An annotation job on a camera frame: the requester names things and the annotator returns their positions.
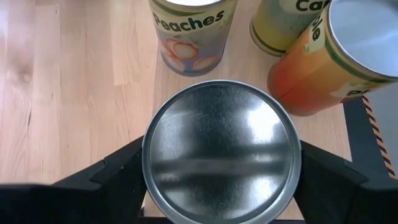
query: metal lid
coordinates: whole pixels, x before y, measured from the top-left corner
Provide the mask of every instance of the metal lid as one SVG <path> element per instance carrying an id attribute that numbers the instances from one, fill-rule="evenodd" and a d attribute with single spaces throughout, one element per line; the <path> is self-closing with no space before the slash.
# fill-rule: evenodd
<path id="1" fill-rule="evenodd" d="M 343 49 L 372 72 L 398 78 L 398 1 L 333 0 L 330 26 Z"/>
<path id="2" fill-rule="evenodd" d="M 180 6 L 209 6 L 225 0 L 163 0 Z"/>
<path id="3" fill-rule="evenodd" d="M 150 122 L 148 191 L 174 223 L 267 223 L 299 181 L 301 148 L 280 104 L 234 81 L 190 86 Z"/>

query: striped tape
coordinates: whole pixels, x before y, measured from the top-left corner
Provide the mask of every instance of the striped tape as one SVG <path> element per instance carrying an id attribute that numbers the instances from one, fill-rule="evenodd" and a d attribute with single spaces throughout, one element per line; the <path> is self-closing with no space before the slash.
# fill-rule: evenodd
<path id="1" fill-rule="evenodd" d="M 372 124 L 373 133 L 376 137 L 377 144 L 379 145 L 380 153 L 384 160 L 384 165 L 387 167 L 388 174 L 390 175 L 390 177 L 395 178 L 396 174 L 392 168 L 391 161 L 388 158 L 388 153 L 387 153 L 386 147 L 384 146 L 383 139 L 381 137 L 381 133 L 379 130 L 379 126 L 377 125 L 376 119 L 374 118 L 373 111 L 372 111 L 371 105 L 369 103 L 369 100 L 365 96 L 362 96 L 362 102 L 365 105 L 366 112 L 369 116 L 369 121 Z"/>

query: tin can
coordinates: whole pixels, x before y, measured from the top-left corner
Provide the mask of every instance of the tin can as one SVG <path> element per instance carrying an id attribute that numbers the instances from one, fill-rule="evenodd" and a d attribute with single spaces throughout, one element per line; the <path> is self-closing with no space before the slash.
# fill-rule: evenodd
<path id="1" fill-rule="evenodd" d="M 397 14 L 396 0 L 333 0 L 271 68 L 271 95 L 310 115 L 398 81 Z"/>
<path id="2" fill-rule="evenodd" d="M 263 224 L 291 201 L 301 145 L 276 100 L 247 84 L 212 80 L 179 91 L 142 141 L 148 192 L 176 224 Z"/>
<path id="3" fill-rule="evenodd" d="M 149 0 L 164 62 L 186 76 L 220 62 L 237 0 Z"/>
<path id="4" fill-rule="evenodd" d="M 330 0 L 262 0 L 250 33 L 259 48 L 282 56 Z"/>

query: black holder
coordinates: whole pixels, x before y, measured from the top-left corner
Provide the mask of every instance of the black holder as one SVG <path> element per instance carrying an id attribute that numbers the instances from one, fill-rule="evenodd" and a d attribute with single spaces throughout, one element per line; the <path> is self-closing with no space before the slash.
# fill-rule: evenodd
<path id="1" fill-rule="evenodd" d="M 141 145 L 142 137 L 53 185 L 0 185 L 0 223 L 171 223 L 140 216 Z M 294 198 L 309 224 L 396 223 L 398 181 L 302 141 Z"/>

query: cardboard can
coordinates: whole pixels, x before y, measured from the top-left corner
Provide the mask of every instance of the cardboard can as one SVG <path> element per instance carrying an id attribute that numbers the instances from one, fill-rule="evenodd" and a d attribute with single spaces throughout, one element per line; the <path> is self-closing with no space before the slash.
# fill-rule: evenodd
<path id="1" fill-rule="evenodd" d="M 185 76 L 204 75 L 220 62 L 237 0 L 149 0 L 166 65 Z"/>
<path id="2" fill-rule="evenodd" d="M 271 95 L 305 116 L 398 81 L 397 13 L 395 0 L 333 0 L 271 68 Z"/>
<path id="3" fill-rule="evenodd" d="M 257 46 L 282 56 L 330 0 L 262 0 L 250 25 Z"/>

